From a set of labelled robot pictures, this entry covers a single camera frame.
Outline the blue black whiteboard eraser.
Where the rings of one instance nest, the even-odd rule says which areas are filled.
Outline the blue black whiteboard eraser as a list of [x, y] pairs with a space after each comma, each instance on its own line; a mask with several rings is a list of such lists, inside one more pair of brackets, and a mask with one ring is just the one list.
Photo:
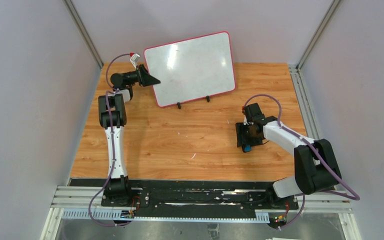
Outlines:
[[252, 150], [252, 147], [250, 145], [244, 145], [242, 150], [244, 153], [248, 153]]

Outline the pink framed whiteboard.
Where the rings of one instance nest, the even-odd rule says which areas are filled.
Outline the pink framed whiteboard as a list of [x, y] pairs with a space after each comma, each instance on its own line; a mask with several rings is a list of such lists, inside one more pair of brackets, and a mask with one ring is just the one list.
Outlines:
[[207, 99], [236, 89], [236, 76], [227, 31], [148, 47], [143, 51], [156, 104], [163, 108]]

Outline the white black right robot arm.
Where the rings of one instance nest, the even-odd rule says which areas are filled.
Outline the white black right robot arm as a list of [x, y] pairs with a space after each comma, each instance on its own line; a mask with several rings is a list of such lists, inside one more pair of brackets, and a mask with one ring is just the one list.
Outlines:
[[261, 146], [264, 140], [275, 143], [293, 156], [294, 174], [273, 182], [270, 191], [279, 199], [311, 195], [339, 183], [341, 173], [330, 142], [315, 140], [286, 127], [275, 116], [265, 116], [257, 103], [242, 108], [244, 122], [237, 122], [237, 147], [244, 153]]

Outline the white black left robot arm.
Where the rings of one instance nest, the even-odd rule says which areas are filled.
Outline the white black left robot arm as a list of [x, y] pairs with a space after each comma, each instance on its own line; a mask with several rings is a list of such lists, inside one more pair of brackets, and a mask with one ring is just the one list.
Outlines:
[[108, 147], [108, 174], [102, 187], [103, 206], [125, 207], [132, 203], [134, 194], [124, 160], [124, 132], [127, 124], [125, 103], [133, 98], [133, 86], [141, 87], [160, 84], [150, 75], [144, 64], [125, 73], [114, 73], [110, 77], [113, 90], [98, 97], [98, 119], [104, 129]]

